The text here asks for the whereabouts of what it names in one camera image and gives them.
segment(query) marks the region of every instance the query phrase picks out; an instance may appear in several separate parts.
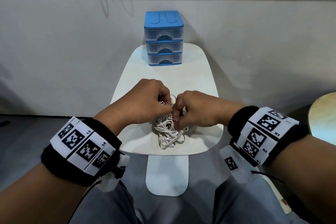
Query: black baseboard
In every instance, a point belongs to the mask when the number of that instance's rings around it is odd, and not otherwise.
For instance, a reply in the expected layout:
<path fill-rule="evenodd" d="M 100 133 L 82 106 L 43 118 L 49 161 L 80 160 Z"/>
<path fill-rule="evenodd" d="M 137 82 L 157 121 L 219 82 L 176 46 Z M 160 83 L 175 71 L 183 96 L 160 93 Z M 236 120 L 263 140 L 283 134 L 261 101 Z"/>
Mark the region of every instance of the black baseboard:
<path fill-rule="evenodd" d="M 49 115 L 31 115 L 31 114 L 0 114 L 0 117 L 27 117 L 27 118 L 58 118 L 70 119 L 72 116 L 49 116 Z M 77 117 L 78 119 L 88 119 L 92 117 Z"/>

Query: tangled white cable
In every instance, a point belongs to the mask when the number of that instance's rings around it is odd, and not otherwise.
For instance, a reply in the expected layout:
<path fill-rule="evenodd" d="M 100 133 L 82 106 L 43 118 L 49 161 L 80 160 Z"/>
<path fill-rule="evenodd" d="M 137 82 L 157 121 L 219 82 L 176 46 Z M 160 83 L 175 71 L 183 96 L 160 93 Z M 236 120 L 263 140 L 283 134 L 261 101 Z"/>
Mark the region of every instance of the tangled white cable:
<path fill-rule="evenodd" d="M 188 127 L 180 131 L 174 129 L 174 119 L 173 114 L 171 113 L 158 117 L 150 123 L 153 124 L 154 128 L 159 132 L 157 138 L 159 140 L 159 146 L 162 150 L 165 150 L 168 147 L 174 147 L 175 144 L 183 144 L 186 139 L 183 132 L 188 131 Z"/>

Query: forearm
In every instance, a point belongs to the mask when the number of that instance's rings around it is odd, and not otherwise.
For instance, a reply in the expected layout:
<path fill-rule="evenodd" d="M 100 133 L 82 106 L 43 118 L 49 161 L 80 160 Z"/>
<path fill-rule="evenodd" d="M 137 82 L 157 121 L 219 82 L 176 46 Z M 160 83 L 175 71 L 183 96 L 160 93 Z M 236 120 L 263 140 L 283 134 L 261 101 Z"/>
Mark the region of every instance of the forearm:
<path fill-rule="evenodd" d="M 287 146 L 271 168 L 321 219 L 334 222 L 336 146 L 308 135 Z"/>
<path fill-rule="evenodd" d="M 0 223 L 67 223 L 86 187 L 38 164 L 0 194 Z"/>

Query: wall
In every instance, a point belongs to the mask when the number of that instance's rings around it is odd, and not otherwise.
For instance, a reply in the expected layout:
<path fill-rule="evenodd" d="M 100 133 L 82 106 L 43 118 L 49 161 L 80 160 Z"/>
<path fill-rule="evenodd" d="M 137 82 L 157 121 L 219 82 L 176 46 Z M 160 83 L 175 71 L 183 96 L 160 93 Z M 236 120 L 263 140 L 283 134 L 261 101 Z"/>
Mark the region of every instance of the wall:
<path fill-rule="evenodd" d="M 0 113 L 93 116 L 163 9 L 223 98 L 289 112 L 336 90 L 336 0 L 0 0 Z"/>

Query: black wristband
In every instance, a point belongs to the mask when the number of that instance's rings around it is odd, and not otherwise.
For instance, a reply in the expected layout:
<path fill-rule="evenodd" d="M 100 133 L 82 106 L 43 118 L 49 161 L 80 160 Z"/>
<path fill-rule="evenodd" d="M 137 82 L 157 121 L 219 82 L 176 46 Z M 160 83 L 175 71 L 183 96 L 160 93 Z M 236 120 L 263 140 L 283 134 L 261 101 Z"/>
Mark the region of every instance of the black wristband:
<path fill-rule="evenodd" d="M 69 157 L 64 158 L 51 144 L 44 149 L 41 155 L 41 162 L 53 175 L 86 187 L 92 185 L 95 180 L 100 176 L 107 174 L 109 171 L 112 171 L 115 174 L 116 179 L 122 177 L 125 168 L 117 167 L 120 154 L 123 154 L 119 151 L 121 141 L 104 124 L 97 120 L 86 119 L 82 122 L 115 148 L 115 152 L 107 159 L 95 176 L 83 172 L 81 169 L 70 163 L 68 161 Z"/>
<path fill-rule="evenodd" d="M 266 131 L 262 127 L 253 124 L 249 119 L 259 110 L 256 106 L 247 106 L 239 110 L 230 120 L 228 125 L 228 131 L 233 136 L 230 145 L 244 157 L 251 165 L 254 167 L 259 164 L 257 163 L 245 150 L 238 147 L 235 143 L 238 141 L 242 129 L 247 123 L 254 125 L 259 131 L 267 135 L 268 137 L 274 139 L 277 143 L 274 148 L 268 153 L 267 159 L 264 161 L 263 165 L 269 167 L 273 160 L 283 151 L 290 143 L 298 141 L 305 137 L 309 133 L 308 126 L 298 124 L 291 127 L 280 139 L 272 135 L 269 131 Z"/>

